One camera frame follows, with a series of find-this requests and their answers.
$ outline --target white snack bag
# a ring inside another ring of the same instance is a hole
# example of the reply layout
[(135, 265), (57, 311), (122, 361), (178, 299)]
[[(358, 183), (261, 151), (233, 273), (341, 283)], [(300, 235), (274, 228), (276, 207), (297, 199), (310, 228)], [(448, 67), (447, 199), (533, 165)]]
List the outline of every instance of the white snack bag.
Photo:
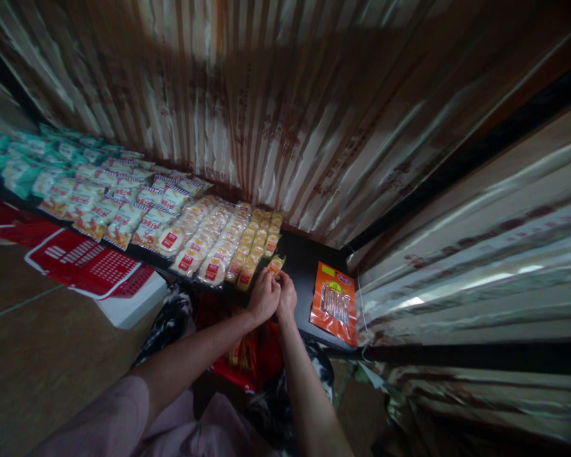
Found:
[(103, 197), (105, 186), (92, 182), (78, 181), (72, 191), (72, 197), (65, 209), (64, 220), (77, 220), (83, 214), (88, 213), (93, 205)]
[(46, 197), (47, 192), (55, 183), (55, 180), (70, 172), (69, 168), (46, 166), (40, 175), (36, 178), (36, 182), (32, 186), (32, 194), (38, 197)]
[(164, 206), (172, 213), (179, 214), (189, 197), (188, 192), (174, 185), (168, 185), (165, 187), (165, 191), (161, 195), (161, 206)]
[(76, 186), (76, 179), (61, 178), (53, 183), (38, 208), (58, 219), (63, 218), (74, 186)]
[(76, 167), (74, 177), (81, 181), (92, 180), (96, 171), (97, 167), (95, 165), (79, 164), (78, 167)]
[(170, 176), (164, 175), (155, 175), (152, 186), (155, 189), (165, 190), (168, 185), (178, 185), (178, 182), (180, 182), (180, 180), (177, 178), (172, 178)]
[(155, 189), (146, 185), (140, 186), (140, 193), (138, 194), (137, 203), (151, 206), (160, 205), (161, 196), (165, 193), (164, 190)]
[(135, 164), (138, 168), (141, 168), (141, 169), (146, 170), (146, 171), (150, 171), (151, 174), (156, 173), (156, 171), (153, 170), (153, 168), (155, 166), (154, 162), (148, 162), (148, 161), (144, 161), (144, 160), (140, 160), (140, 159), (133, 159), (133, 161), (135, 162)]
[(121, 175), (119, 183), (112, 188), (112, 193), (118, 200), (134, 203), (143, 184), (144, 180)]
[(121, 159), (143, 159), (144, 153), (130, 150), (121, 151)]
[(196, 182), (190, 178), (183, 178), (179, 183), (178, 187), (186, 190), (190, 195), (201, 195), (203, 193), (203, 184)]
[(140, 167), (134, 167), (133, 170), (131, 170), (131, 176), (133, 178), (142, 179), (146, 182), (148, 182), (148, 180), (152, 177), (152, 175), (154, 175), (152, 171), (144, 170), (143, 168)]
[(108, 187), (110, 193), (112, 193), (112, 188), (119, 183), (119, 174), (107, 168), (97, 168), (90, 180), (97, 184), (103, 184)]
[(123, 203), (120, 200), (105, 195), (93, 205), (91, 211), (77, 219), (73, 227), (80, 233), (92, 238), (95, 242), (100, 242), (121, 205)]
[(141, 219), (141, 223), (131, 239), (131, 244), (137, 244), (151, 251), (157, 250), (159, 236), (163, 229), (176, 218), (176, 214), (161, 208), (150, 208)]
[(131, 171), (135, 168), (136, 164), (134, 161), (109, 157), (102, 162), (102, 166), (116, 173), (131, 176)]
[(137, 203), (124, 202), (114, 220), (108, 226), (103, 239), (121, 248), (123, 251), (129, 246), (133, 232), (138, 228), (144, 214), (148, 212), (148, 206)]
[(150, 168), (150, 170), (153, 171), (154, 173), (158, 173), (159, 175), (163, 176), (169, 176), (173, 172), (171, 168), (167, 168), (156, 164), (154, 164), (152, 168)]

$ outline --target red label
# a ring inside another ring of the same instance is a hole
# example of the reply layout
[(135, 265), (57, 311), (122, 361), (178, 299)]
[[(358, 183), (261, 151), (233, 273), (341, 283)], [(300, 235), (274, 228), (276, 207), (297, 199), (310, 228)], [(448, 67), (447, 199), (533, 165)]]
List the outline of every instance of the red label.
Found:
[(207, 267), (207, 272), (205, 273), (205, 279), (213, 281), (216, 278), (216, 273), (218, 273), (218, 269), (220, 269), (219, 266), (210, 263), (209, 266)]
[(180, 270), (187, 271), (190, 268), (191, 263), (192, 263), (192, 257), (189, 255), (185, 255), (182, 258), (182, 261), (180, 262), (180, 264), (178, 265), (178, 268)]
[(168, 233), (167, 236), (165, 237), (165, 239), (163, 240), (163, 246), (170, 248), (174, 241), (177, 240), (178, 237), (175, 236), (173, 233)]

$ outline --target sausage package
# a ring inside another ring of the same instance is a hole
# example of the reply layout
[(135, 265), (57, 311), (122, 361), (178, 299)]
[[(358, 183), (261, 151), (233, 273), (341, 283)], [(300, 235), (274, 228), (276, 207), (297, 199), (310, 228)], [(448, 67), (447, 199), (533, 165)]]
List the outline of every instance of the sausage package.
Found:
[(148, 210), (148, 206), (124, 202), (108, 226), (103, 239), (124, 251), (129, 246), (133, 232), (138, 228)]
[(273, 273), (273, 275), (277, 276), (277, 274), (281, 271), (284, 267), (284, 263), (286, 262), (286, 258), (281, 258), (280, 256), (274, 256), (271, 261), (268, 263), (268, 270)]
[(103, 185), (92, 182), (78, 181), (72, 191), (70, 202), (63, 214), (64, 220), (77, 220), (91, 210), (93, 205), (102, 198), (106, 191)]
[(273, 216), (271, 217), (271, 226), (275, 226), (279, 229), (283, 221), (284, 218), (281, 214), (273, 213)]
[(50, 187), (39, 209), (58, 219), (62, 219), (76, 186), (76, 179), (65, 177), (57, 180)]
[(254, 258), (247, 257), (243, 267), (241, 268), (241, 273), (237, 279), (236, 288), (239, 291), (246, 292), (249, 289), (254, 273), (256, 272), (256, 267), (258, 262), (254, 261)]
[(264, 246), (266, 243), (266, 237), (268, 236), (268, 231), (261, 228), (256, 232), (256, 236), (254, 237), (254, 242), (252, 244), (257, 244), (259, 246)]
[(239, 277), (239, 273), (241, 273), (241, 268), (246, 262), (248, 254), (249, 248), (247, 246), (239, 246), (237, 248), (237, 251), (233, 256), (233, 260), (231, 260), (230, 265), (228, 266), (225, 278), (226, 281), (232, 282), (233, 284), (237, 282), (237, 278)]
[(309, 321), (357, 347), (353, 278), (319, 262)]
[(122, 205), (120, 200), (105, 195), (93, 205), (91, 211), (78, 218), (73, 227), (95, 242), (100, 242)]
[(162, 208), (150, 208), (148, 213), (141, 219), (137, 230), (135, 230), (131, 244), (156, 251), (161, 232), (176, 216), (176, 214), (169, 213)]
[(281, 235), (270, 234), (268, 236), (268, 238), (266, 239), (265, 254), (264, 254), (266, 258), (271, 258), (273, 256), (275, 250), (277, 249), (277, 242), (279, 242), (280, 238)]

